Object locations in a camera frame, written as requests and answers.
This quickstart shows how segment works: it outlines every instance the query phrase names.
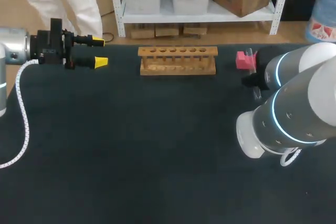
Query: gray robot arm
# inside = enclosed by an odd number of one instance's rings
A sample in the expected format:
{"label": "gray robot arm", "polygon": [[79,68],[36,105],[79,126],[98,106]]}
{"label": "gray robot arm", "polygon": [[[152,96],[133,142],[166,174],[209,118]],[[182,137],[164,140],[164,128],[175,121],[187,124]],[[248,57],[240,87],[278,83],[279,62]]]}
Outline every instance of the gray robot arm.
{"label": "gray robot arm", "polygon": [[0,44],[0,117],[3,116],[6,112],[7,83],[5,56],[5,48]]}
{"label": "gray robot arm", "polygon": [[296,75],[265,104],[239,116],[237,137],[251,158],[294,152],[336,136],[336,57]]}
{"label": "gray robot arm", "polygon": [[98,65],[107,65],[107,58],[73,57],[71,49],[74,43],[99,47],[105,45],[103,39],[91,35],[74,36],[62,30],[62,20],[55,18],[50,21],[50,31],[39,30],[37,35],[29,35],[21,28],[0,28],[0,117],[6,112],[6,64],[22,65],[36,59],[39,64],[60,64],[67,69],[74,69],[75,66],[94,69]]}
{"label": "gray robot arm", "polygon": [[336,45],[329,42],[302,47],[274,58],[270,50],[265,47],[257,52],[256,73],[243,78],[245,86],[276,91],[297,74],[336,56]]}

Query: black table surface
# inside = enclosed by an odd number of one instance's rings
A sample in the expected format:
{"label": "black table surface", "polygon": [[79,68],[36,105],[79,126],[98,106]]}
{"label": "black table surface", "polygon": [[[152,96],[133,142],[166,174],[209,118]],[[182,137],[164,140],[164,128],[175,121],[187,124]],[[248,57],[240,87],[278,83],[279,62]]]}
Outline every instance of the black table surface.
{"label": "black table surface", "polygon": [[[0,170],[0,223],[333,223],[336,142],[286,168],[238,145],[236,119],[258,103],[235,55],[261,46],[219,46],[215,76],[141,77],[137,46],[76,47],[109,57],[95,71],[28,67],[30,142]],[[15,90],[0,132],[4,163],[24,140]]]}

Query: wooden floor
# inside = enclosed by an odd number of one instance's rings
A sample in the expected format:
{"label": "wooden floor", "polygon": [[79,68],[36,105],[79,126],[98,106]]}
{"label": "wooden floor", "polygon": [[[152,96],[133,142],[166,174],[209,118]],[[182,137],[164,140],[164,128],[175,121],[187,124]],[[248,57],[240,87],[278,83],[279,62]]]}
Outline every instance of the wooden floor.
{"label": "wooden floor", "polygon": [[[100,13],[103,15],[113,10],[112,0],[97,0]],[[68,7],[69,19],[75,23],[72,11]],[[25,27],[31,34],[44,26],[37,12],[26,0],[0,0],[0,26]],[[146,39],[132,40],[119,38],[114,14],[103,19],[104,32],[115,35],[112,44],[143,44],[143,45],[218,45],[235,43],[288,43],[306,42],[304,37],[305,22],[282,22],[277,35],[268,35],[270,22],[215,23],[209,25],[208,35],[201,39]],[[14,84],[17,66],[7,66],[7,89]]]}

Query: wooden test tube rack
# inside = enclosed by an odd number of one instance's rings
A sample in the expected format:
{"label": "wooden test tube rack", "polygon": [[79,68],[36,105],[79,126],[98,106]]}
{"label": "wooden test tube rack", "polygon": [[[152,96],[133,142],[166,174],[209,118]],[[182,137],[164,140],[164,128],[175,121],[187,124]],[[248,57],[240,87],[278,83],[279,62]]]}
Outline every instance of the wooden test tube rack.
{"label": "wooden test tube rack", "polygon": [[139,47],[142,76],[216,74],[217,47]]}

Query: white shelf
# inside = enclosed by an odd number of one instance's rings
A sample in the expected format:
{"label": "white shelf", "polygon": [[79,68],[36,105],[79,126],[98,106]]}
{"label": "white shelf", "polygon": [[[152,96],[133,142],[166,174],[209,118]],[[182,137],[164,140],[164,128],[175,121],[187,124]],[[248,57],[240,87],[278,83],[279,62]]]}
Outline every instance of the white shelf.
{"label": "white shelf", "polygon": [[269,5],[243,18],[239,18],[212,0],[209,2],[208,13],[205,15],[175,15],[172,0],[161,0],[161,12],[156,15],[135,15],[130,14],[125,3],[120,0],[113,0],[118,33],[125,37],[125,23],[201,23],[201,22],[244,22],[244,21],[268,21],[272,20],[269,34],[276,34],[285,0],[277,0],[276,6],[270,2]]}
{"label": "white shelf", "polygon": [[201,23],[201,22],[244,22],[273,20],[275,8],[270,1],[269,5],[245,17],[238,17],[227,9],[209,0],[208,12],[204,15],[175,15],[172,0],[161,0],[160,14],[130,14],[125,6],[122,16],[124,23]]}

